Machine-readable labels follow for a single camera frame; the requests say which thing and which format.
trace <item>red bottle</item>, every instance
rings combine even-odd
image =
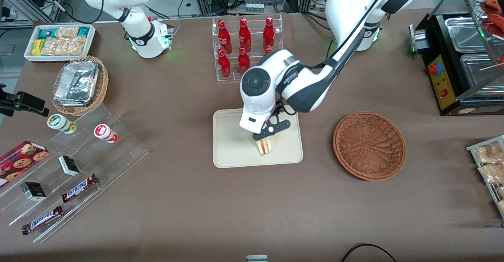
[[[266,56],[266,54],[268,54],[268,53],[271,53],[272,51],[273,51],[273,50],[272,50],[271,48],[266,48],[266,49],[264,50],[264,56]]]
[[[266,18],[266,27],[263,32],[263,49],[273,48],[275,45],[275,28],[273,27],[273,18]]]
[[[233,46],[231,45],[231,35],[226,28],[226,22],[219,20],[217,23],[219,25],[219,43],[221,48],[223,48],[227,54],[233,52]]]
[[[240,56],[238,56],[238,64],[240,65],[240,74],[245,74],[250,68],[250,58],[247,55],[247,50],[244,47],[240,48]]]
[[[240,38],[240,46],[244,47],[247,52],[252,50],[252,38],[250,37],[250,29],[247,26],[247,19],[240,19],[240,32],[238,32],[238,37]]]
[[[217,63],[219,63],[219,69],[221,71],[222,77],[224,79],[228,79],[231,77],[231,64],[229,63],[229,59],[226,56],[226,53],[222,48],[219,48],[218,51],[219,59]]]

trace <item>red emergency stop button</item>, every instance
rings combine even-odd
[[[438,68],[437,68],[436,64],[432,64],[432,65],[429,66],[429,73],[430,74],[432,74],[432,75],[436,74],[437,70],[438,70]]]

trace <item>brown tablecloth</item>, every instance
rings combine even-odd
[[[173,49],[156,59],[139,57],[119,23],[96,24],[91,54],[110,75],[105,102],[151,152],[42,244],[0,218],[2,261],[239,262],[260,253],[271,262],[335,261],[358,242],[399,261],[502,261],[504,230],[483,228],[502,220],[465,147],[504,134],[504,118],[439,116],[425,66],[409,54],[408,25],[425,13],[385,21],[322,105],[299,115],[301,163],[235,169],[212,163],[213,113],[243,105],[238,84],[215,80],[212,19],[183,20]],[[284,48],[319,63],[330,32],[301,15],[283,19]],[[27,62],[16,91],[52,108],[60,67]],[[333,129],[362,110],[392,120],[407,142],[403,170],[390,180],[359,180],[335,158]],[[45,118],[16,112],[0,127],[0,152],[54,134]],[[387,257],[360,249],[347,261],[366,259]]]

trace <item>beige tray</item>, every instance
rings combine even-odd
[[[290,128],[270,137],[272,152],[261,156],[252,133],[241,128],[243,109],[220,110],[214,113],[214,165],[251,167],[256,165],[295,164],[303,159],[299,121],[296,115],[282,113],[280,120],[288,119]]]

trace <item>brown wicker basket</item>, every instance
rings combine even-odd
[[[84,61],[93,61],[100,66],[100,70],[98,72],[98,80],[96,82],[96,88],[94,92],[95,95],[94,101],[89,106],[60,106],[56,104],[54,101],[52,101],[52,104],[54,105],[56,110],[58,110],[61,113],[70,114],[74,116],[81,116],[84,113],[92,111],[97,107],[99,107],[100,104],[103,102],[103,99],[105,99],[105,94],[107,93],[107,86],[108,86],[107,68],[105,68],[103,63],[98,58],[93,56],[86,56],[84,58],[75,59],[70,62],[72,63],[72,62],[84,62]],[[63,73],[63,68],[61,68],[61,70],[59,71],[59,74],[56,77],[56,82],[54,82],[54,86],[52,86],[52,93],[56,93],[56,88],[58,88],[59,79],[61,77],[61,74]]]
[[[348,172],[369,181],[391,178],[406,160],[401,131],[387,118],[370,111],[346,115],[334,130],[333,148]]]

